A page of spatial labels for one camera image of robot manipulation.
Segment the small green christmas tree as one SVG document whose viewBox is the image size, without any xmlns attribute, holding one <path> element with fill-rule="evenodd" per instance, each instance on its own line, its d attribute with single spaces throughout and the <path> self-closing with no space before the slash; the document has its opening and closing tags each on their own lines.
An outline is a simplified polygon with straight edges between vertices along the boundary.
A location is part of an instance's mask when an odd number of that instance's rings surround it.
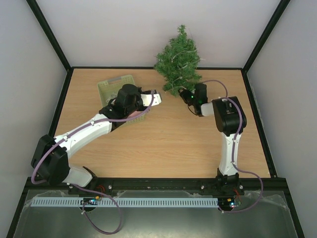
<svg viewBox="0 0 317 238">
<path fill-rule="evenodd" d="M 192 91 L 202 76 L 197 73 L 201 61 L 195 41 L 188 37 L 186 26 L 179 25 L 178 35 L 171 38 L 164 49 L 156 55 L 154 69 L 164 78 L 163 90 L 173 96 L 178 90 Z"/>
</svg>

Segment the green plastic basket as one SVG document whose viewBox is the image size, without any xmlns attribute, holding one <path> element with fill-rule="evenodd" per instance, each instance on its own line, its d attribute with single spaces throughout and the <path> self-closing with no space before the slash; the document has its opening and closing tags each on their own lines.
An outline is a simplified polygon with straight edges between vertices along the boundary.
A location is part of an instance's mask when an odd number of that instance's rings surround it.
<svg viewBox="0 0 317 238">
<path fill-rule="evenodd" d="M 111 130 L 114 131 L 124 124 L 142 120 L 141 113 L 149 103 L 142 95 L 151 97 L 150 91 L 143 91 L 135 85 L 132 75 L 108 79 L 97 84 L 102 108 L 99 113 L 108 119 L 113 119 Z"/>
</svg>

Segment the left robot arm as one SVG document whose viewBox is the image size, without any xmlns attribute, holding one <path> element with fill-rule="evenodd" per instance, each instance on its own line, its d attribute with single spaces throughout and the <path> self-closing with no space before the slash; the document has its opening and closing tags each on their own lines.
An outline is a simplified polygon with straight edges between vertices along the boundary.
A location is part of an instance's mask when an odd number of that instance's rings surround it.
<svg viewBox="0 0 317 238">
<path fill-rule="evenodd" d="M 70 165 L 69 159 L 93 140 L 143 116 L 160 103 L 156 90 L 142 91 L 133 84 L 123 85 L 117 96 L 87 122 L 56 137 L 46 134 L 39 139 L 31 161 L 34 169 L 31 182 L 50 185 L 64 182 L 86 187 L 93 173 L 85 167 Z"/>
</svg>

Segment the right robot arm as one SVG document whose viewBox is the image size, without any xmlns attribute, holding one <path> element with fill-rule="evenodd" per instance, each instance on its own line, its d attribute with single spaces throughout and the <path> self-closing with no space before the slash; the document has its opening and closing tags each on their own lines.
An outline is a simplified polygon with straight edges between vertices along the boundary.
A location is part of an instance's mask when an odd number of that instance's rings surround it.
<svg viewBox="0 0 317 238">
<path fill-rule="evenodd" d="M 208 101 L 207 86 L 198 83 L 194 91 L 179 89 L 179 96 L 184 103 L 194 108 L 199 117 L 214 116 L 217 130 L 222 136 L 221 160 L 217 168 L 214 188 L 220 194 L 230 193 L 239 188 L 237 170 L 238 146 L 242 132 L 247 125 L 247 118 L 236 96 L 225 96 Z"/>
</svg>

